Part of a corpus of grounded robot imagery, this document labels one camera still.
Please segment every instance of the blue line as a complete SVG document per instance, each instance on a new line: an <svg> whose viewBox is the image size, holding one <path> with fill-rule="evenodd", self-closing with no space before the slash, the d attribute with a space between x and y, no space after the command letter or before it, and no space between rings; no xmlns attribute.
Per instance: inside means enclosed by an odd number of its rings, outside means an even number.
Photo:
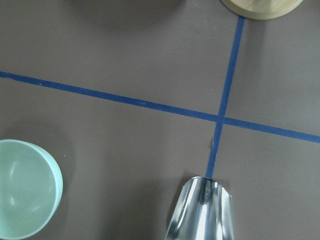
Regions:
<svg viewBox="0 0 320 240"><path fill-rule="evenodd" d="M16 80L16 81L23 82L23 83L43 86L43 87L52 88L52 89L58 89L58 90L67 91L67 92L71 92L71 93L91 96L91 97L100 98L100 99L111 100L114 102L135 105L135 106L144 107L144 108L148 108L148 109L154 109L154 110L159 110L159 111L173 113L173 114L179 114L179 115L183 115L183 116L208 120L208 121L212 121L212 122L217 121L217 116L213 115L213 114L209 114L209 113L189 110L189 109L185 109L185 108L181 108L181 107L164 105L164 104L155 103L155 102L151 102L151 101L144 101L144 100L140 100L140 99L136 99L136 98L115 95L115 94L111 94L111 93L107 93L107 92L91 90L91 89L87 89L87 88L67 85L67 84L53 82L53 81L41 80L41 79L28 77L28 76L21 76L21 75L16 75L16 74L0 71L0 78L10 78L12 80Z"/></svg>
<svg viewBox="0 0 320 240"><path fill-rule="evenodd" d="M221 97L219 114L218 114L217 120L216 120L216 126L215 126L214 136L213 136L213 146L210 151L209 161L208 161L206 174L205 174L205 176L208 178L211 178L214 173L215 162L216 162L219 142L220 142L220 138L221 138L221 132L222 132L222 128L223 128L224 121L225 121L226 110L227 110L232 80L234 78L234 73L235 73L237 57L238 57L238 52L239 52L239 47L240 47L240 42L241 42L241 36L242 36L243 29L244 29L244 24L245 24L245 18L242 16L239 16L237 24L236 24L236 28L235 28L233 45L232 45L230 59L229 59L229 65L228 65L228 69L227 69L227 73L226 73L226 77L225 77L225 83L224 83L222 97Z"/></svg>
<svg viewBox="0 0 320 240"><path fill-rule="evenodd" d="M273 127L273 126L267 126L267 125L253 123L249 121L237 120L229 117L226 117L224 119L224 123L227 125L236 126L240 128L251 129L251 130L256 130L264 133L275 134L275 135L280 135L280 136L285 136L293 139L299 139L299 140L320 144L320 136L317 136L317 135L282 129L282 128Z"/></svg>

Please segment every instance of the shiny metallic cup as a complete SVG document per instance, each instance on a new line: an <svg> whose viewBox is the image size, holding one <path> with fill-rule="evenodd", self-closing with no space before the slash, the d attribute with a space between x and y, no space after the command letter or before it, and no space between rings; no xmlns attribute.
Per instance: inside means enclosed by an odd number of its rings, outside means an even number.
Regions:
<svg viewBox="0 0 320 240"><path fill-rule="evenodd" d="M191 178L182 188L165 240L234 239L232 196L210 178Z"/></svg>

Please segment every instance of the plastic bowl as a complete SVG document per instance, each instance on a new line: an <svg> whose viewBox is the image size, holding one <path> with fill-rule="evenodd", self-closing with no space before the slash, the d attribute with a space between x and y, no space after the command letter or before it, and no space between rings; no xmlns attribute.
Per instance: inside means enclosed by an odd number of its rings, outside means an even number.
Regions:
<svg viewBox="0 0 320 240"><path fill-rule="evenodd" d="M55 213L63 190L57 162L41 147L0 140L0 239L39 232Z"/></svg>

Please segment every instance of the gray surface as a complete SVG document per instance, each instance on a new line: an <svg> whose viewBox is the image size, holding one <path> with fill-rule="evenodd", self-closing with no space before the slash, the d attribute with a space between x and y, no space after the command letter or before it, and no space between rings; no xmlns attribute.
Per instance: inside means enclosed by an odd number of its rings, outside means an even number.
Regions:
<svg viewBox="0 0 320 240"><path fill-rule="evenodd" d="M320 135L320 3L247 20L226 115Z"/></svg>
<svg viewBox="0 0 320 240"><path fill-rule="evenodd" d="M217 0L4 1L0 70L217 114L237 16ZM320 135L317 0L246 20L227 117ZM64 178L32 240L164 239L213 122L0 79L0 138L38 144ZM237 240L318 239L319 145L225 125L215 179Z"/></svg>
<svg viewBox="0 0 320 240"><path fill-rule="evenodd" d="M236 239L319 239L319 144L223 128L215 178L232 193Z"/></svg>

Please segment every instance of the wooden disc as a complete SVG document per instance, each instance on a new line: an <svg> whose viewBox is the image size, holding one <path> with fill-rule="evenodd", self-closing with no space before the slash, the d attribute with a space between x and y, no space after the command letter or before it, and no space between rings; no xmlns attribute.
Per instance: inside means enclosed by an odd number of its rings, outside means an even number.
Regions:
<svg viewBox="0 0 320 240"><path fill-rule="evenodd" d="M268 20L295 9L303 0L221 0L232 12L248 19Z"/></svg>

